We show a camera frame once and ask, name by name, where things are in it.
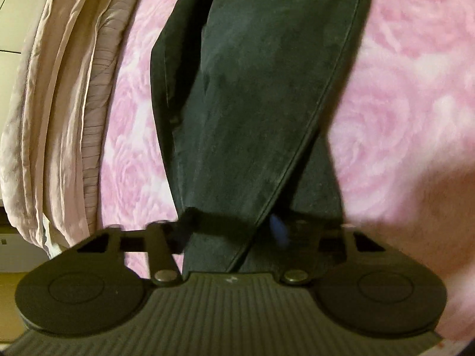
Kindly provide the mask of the black trousers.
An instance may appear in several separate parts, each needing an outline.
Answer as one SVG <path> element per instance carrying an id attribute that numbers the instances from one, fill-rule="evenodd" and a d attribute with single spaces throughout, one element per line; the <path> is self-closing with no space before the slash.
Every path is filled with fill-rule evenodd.
<path id="1" fill-rule="evenodd" d="M 178 0 L 151 100 L 189 272 L 279 268 L 275 225 L 343 219 L 327 131 L 371 0 Z"/>

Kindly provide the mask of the pink folded quilt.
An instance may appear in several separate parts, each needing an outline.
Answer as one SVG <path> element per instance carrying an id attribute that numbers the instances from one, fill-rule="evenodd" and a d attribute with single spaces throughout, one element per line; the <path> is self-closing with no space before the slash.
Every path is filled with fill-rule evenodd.
<path id="1" fill-rule="evenodd" d="M 97 227 L 99 171 L 121 48 L 138 0 L 44 0 L 1 135 L 1 198 L 55 257 Z"/>

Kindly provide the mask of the pink rose bed blanket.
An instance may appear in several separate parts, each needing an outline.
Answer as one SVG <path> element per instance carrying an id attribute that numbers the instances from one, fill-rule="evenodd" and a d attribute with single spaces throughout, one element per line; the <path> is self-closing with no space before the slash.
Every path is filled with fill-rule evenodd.
<path id="1" fill-rule="evenodd" d="M 176 0 L 140 0 L 110 100 L 102 225 L 172 220 L 149 83 Z M 474 338 L 474 0 L 373 0 L 329 143 L 346 219 L 438 272 L 445 338 Z"/>

